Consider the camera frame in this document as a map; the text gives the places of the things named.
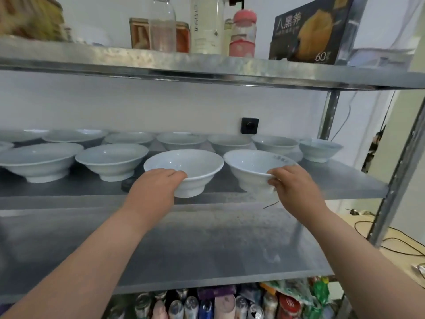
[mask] metal shelf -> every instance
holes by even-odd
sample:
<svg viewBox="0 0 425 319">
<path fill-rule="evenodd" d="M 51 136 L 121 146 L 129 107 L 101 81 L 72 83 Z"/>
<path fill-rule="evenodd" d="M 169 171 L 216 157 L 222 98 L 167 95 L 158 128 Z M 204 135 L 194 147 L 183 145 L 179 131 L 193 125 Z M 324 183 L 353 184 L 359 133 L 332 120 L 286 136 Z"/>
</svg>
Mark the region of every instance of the metal shelf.
<svg viewBox="0 0 425 319">
<path fill-rule="evenodd" d="M 156 153 L 151 151 L 145 159 Z M 295 152 L 291 157 L 301 160 L 302 153 Z M 137 167 L 137 175 L 143 173 L 143 163 L 144 160 Z M 301 160 L 299 164 L 311 174 L 327 200 L 382 198 L 388 190 L 384 182 L 334 160 L 328 163 Z M 30 184 L 23 177 L 4 169 L 0 171 L 0 205 L 4 210 L 118 207 L 124 198 L 120 182 L 101 181 L 78 163 L 72 167 L 69 176 L 45 184 Z M 204 193 L 194 198 L 176 198 L 176 204 L 242 202 L 255 202 L 255 199 L 238 186 L 226 164 L 205 187 Z"/>
<path fill-rule="evenodd" d="M 0 69 L 322 91 L 425 89 L 425 74 L 0 38 Z"/>
<path fill-rule="evenodd" d="M 2 217 L 0 303 L 20 299 L 111 212 Z M 114 293 L 331 274 L 316 240 L 283 209 L 174 211 L 141 241 Z"/>
</svg>

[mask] yellow food image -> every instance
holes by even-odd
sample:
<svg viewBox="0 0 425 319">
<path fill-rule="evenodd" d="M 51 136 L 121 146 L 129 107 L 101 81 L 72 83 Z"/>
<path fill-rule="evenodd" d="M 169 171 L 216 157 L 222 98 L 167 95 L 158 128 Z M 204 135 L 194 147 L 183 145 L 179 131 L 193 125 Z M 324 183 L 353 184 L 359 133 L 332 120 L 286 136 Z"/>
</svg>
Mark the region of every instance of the yellow food image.
<svg viewBox="0 0 425 319">
<path fill-rule="evenodd" d="M 334 9 L 343 8 L 348 3 L 348 0 L 335 0 Z"/>
<path fill-rule="evenodd" d="M 302 61 L 314 60 L 319 53 L 324 52 L 331 38 L 332 29 L 332 15 L 329 12 L 317 10 L 300 29 L 298 34 L 300 45 L 296 58 Z"/>
</svg>

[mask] glass bottle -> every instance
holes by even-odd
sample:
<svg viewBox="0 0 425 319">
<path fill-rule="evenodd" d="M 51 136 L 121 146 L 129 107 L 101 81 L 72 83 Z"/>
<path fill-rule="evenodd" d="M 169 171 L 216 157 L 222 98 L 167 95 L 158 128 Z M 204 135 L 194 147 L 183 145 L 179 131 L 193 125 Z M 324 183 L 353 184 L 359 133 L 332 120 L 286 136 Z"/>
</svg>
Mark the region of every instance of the glass bottle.
<svg viewBox="0 0 425 319">
<path fill-rule="evenodd" d="M 151 50 L 176 52 L 176 13 L 170 0 L 152 0 L 149 13 Z"/>
<path fill-rule="evenodd" d="M 192 53 L 221 54 L 226 0 L 191 0 Z"/>
</svg>

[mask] pink bottle cap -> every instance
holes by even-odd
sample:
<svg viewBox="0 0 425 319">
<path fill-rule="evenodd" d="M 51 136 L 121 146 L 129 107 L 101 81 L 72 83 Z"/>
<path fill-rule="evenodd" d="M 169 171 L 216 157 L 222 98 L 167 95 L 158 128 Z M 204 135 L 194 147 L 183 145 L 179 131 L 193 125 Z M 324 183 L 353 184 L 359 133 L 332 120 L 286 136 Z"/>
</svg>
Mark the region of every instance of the pink bottle cap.
<svg viewBox="0 0 425 319">
<path fill-rule="evenodd" d="M 257 23 L 257 15 L 252 10 L 239 10 L 235 13 L 233 17 L 233 22 L 238 22 L 241 20 L 249 20 L 253 23 Z"/>
</svg>

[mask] red can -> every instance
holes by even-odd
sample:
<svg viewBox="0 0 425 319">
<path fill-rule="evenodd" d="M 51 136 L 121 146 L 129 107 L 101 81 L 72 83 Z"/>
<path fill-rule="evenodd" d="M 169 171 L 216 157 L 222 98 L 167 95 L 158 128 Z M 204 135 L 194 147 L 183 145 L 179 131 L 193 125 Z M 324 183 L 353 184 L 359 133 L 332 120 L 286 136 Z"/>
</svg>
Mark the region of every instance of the red can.
<svg viewBox="0 0 425 319">
<path fill-rule="evenodd" d="M 301 315 L 301 304 L 290 296 L 279 297 L 278 319 L 297 319 Z"/>
</svg>

